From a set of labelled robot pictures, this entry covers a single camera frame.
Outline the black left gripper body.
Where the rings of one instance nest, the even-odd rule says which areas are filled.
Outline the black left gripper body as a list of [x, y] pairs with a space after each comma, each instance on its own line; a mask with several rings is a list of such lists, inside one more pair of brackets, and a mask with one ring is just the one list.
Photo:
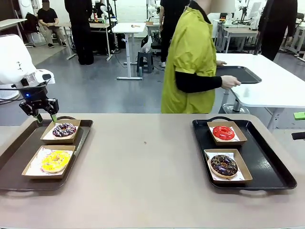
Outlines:
[[21, 104], [31, 104], [35, 101], [47, 101], [47, 88], [45, 83], [41, 83], [37, 86], [28, 86], [28, 87], [22, 87], [18, 88], [18, 91], [20, 92], [21, 96], [23, 97], [23, 100], [21, 101]]

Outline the person's right hand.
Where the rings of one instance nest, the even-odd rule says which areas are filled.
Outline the person's right hand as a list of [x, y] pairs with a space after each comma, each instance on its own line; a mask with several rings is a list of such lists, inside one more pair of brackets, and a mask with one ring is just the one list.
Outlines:
[[236, 77], [231, 75], [223, 75], [221, 76], [221, 79], [222, 79], [221, 87], [226, 90], [241, 85], [241, 82]]

